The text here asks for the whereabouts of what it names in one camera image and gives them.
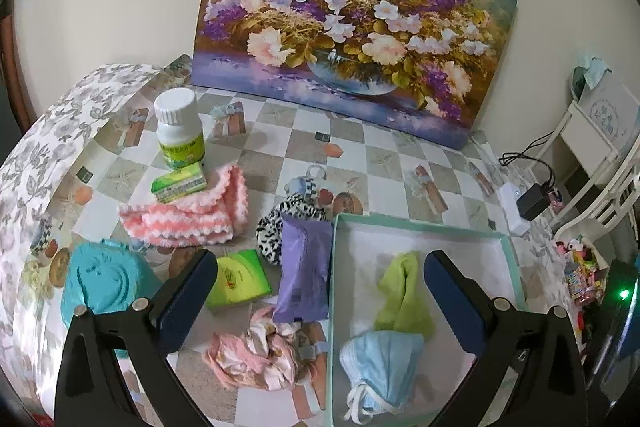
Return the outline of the white side table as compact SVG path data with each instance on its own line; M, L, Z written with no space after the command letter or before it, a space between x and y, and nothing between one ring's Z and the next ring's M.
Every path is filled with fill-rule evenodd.
M570 74L572 101L547 143L542 159L562 141L588 180L602 188L629 153L639 134L639 99L614 72L606 70L594 87L584 66Z

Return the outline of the blue face mask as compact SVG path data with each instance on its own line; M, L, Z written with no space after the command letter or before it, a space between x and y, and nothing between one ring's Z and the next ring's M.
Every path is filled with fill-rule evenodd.
M420 334L370 331L349 339L338 356L349 381L344 420L363 426L375 416L402 413L423 349Z

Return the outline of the purple wipes packet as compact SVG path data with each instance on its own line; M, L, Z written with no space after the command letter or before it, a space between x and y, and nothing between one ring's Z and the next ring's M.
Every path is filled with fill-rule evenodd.
M329 221L283 216L282 277L274 323L309 323L328 317L332 239Z

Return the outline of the colorful toy pile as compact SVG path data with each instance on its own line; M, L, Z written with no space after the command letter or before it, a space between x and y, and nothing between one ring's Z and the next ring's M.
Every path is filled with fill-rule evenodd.
M555 239L555 251L564 261L563 277L573 301L575 333L583 357L593 337L594 322L604 300L610 265L585 235Z

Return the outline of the patterned tablecloth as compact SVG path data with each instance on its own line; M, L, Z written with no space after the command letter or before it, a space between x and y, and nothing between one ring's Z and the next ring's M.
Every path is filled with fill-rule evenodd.
M191 62L111 65L80 80L17 144L1 169L1 366L36 418L53 414L66 334L60 297L70 252L126 237L125 202L145 202L166 171L153 103L189 81ZM501 169L484 135L463 150L287 101L198 89L205 165L244 170L250 220L311 174L336 211L505 232L497 188L532 177Z

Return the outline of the pink floral fabric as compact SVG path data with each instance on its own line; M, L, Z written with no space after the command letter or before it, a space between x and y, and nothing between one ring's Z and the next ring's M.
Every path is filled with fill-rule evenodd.
M205 364L226 389L291 390L314 375L303 358L311 347L300 322L273 321L274 306L259 308L240 335L214 334L203 353Z

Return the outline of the green white small box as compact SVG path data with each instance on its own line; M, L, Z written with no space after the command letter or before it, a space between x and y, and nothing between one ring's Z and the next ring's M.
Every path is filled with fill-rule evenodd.
M157 202L168 204L181 197L203 191L206 185L202 167L191 164L156 178L151 184L151 194Z

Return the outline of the green tissue packet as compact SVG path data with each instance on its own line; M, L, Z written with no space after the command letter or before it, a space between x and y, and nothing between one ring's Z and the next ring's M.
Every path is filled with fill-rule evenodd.
M217 258L217 278L205 306L217 309L271 294L272 288L255 249Z

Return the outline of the pink white knitted cloth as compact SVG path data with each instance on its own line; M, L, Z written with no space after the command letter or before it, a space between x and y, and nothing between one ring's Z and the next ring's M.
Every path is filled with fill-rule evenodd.
M191 195L163 204L121 205L122 227L132 239L162 247L207 246L226 243L248 223L248 190L242 169L227 165L216 172L217 182Z

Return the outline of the floral canvas painting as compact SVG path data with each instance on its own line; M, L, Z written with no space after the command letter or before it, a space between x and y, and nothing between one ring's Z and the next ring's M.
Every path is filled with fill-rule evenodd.
M518 0L202 0L193 81L460 150Z

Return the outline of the white wooden chair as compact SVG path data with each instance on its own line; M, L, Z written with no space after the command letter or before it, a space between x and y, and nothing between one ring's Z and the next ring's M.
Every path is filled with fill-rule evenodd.
M568 243L579 236L593 243L610 233L631 212L639 198L640 136L614 176L593 203L573 220L561 225L555 242Z

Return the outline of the white teal-rim box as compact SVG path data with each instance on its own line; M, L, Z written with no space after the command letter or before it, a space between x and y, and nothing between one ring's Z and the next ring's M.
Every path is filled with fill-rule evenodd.
M352 425L347 415L352 380L340 352L375 329L418 334L422 350L411 365L416 380L406 405L397 414L376 415L373 426L430 425L468 373L474 357L461 347L424 281L424 262L432 251L443 251L489 297L525 309L508 236L340 213L334 219L331 260L326 425Z

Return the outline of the green microfiber cloth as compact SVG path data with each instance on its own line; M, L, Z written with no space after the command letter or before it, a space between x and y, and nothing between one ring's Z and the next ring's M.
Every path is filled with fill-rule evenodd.
M435 334L435 324L419 289L420 263L416 251L396 256L378 281L384 306L374 321L377 331L419 334L425 341Z

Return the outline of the teal embossed pouch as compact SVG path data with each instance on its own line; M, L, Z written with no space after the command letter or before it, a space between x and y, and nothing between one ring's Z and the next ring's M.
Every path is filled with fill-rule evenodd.
M74 248L61 298L61 317L70 328L75 308L94 314L125 311L138 298L151 299L163 282L128 245L85 242Z

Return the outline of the black power adapter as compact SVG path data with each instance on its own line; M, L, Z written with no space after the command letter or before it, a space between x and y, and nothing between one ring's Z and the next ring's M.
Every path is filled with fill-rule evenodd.
M537 218L550 206L550 194L552 192L552 183L534 183L516 201L520 217L527 221Z

